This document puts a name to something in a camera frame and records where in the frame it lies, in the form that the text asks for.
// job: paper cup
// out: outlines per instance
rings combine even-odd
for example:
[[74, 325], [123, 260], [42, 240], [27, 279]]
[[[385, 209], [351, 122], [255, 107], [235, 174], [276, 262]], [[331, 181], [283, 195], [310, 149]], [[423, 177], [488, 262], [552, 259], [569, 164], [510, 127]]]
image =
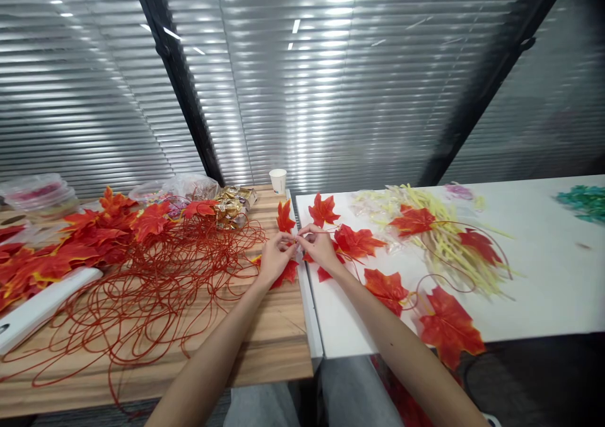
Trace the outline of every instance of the paper cup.
[[277, 195], [285, 195], [285, 175], [287, 172], [283, 169], [273, 169], [269, 172], [273, 192]]

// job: window blind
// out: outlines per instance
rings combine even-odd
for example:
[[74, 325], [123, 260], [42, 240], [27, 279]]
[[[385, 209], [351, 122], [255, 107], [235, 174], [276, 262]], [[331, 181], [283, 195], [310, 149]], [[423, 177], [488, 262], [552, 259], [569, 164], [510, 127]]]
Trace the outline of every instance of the window blind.
[[138, 0], [0, 0], [0, 181], [81, 198], [204, 173]]
[[602, 173], [602, 0], [557, 0], [442, 182]]
[[228, 183], [417, 183], [534, 0], [167, 0]]

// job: red string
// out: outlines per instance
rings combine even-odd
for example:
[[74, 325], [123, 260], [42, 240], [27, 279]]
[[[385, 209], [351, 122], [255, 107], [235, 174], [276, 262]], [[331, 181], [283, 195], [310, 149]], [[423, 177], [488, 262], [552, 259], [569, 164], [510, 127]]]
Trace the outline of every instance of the red string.
[[[113, 400], [124, 411], [119, 383], [112, 380], [117, 370], [155, 363], [173, 344], [188, 358], [187, 340], [206, 331], [219, 309], [227, 312], [225, 303], [241, 297], [231, 279], [251, 277], [239, 275], [253, 266], [246, 252], [266, 237], [260, 224], [247, 218], [237, 230], [218, 230], [210, 215], [172, 224], [168, 232], [132, 243], [121, 265], [72, 294], [50, 322], [48, 346], [24, 350], [26, 343], [4, 356], [3, 363], [23, 362], [24, 368], [0, 382], [34, 370], [32, 386], [48, 386], [106, 359]], [[82, 359], [82, 352], [90, 353], [89, 362], [69, 374], [59, 371], [66, 367], [61, 360], [73, 362], [75, 353]], [[41, 360], [30, 365], [36, 356]]]

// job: white tool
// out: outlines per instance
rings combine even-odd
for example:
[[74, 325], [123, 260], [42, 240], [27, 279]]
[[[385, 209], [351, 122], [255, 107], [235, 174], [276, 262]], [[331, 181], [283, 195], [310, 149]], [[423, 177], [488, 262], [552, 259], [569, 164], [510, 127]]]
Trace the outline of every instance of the white tool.
[[96, 268], [76, 268], [0, 319], [0, 356], [4, 356], [40, 329], [61, 303], [103, 273]]

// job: plastic bag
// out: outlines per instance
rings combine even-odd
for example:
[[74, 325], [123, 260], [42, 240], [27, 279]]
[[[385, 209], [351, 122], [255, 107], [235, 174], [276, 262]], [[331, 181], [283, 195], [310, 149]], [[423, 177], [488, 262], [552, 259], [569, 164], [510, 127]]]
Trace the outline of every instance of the plastic bag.
[[166, 180], [162, 185], [162, 190], [170, 195], [185, 197], [189, 200], [208, 200], [216, 196], [219, 183], [206, 175], [183, 173]]

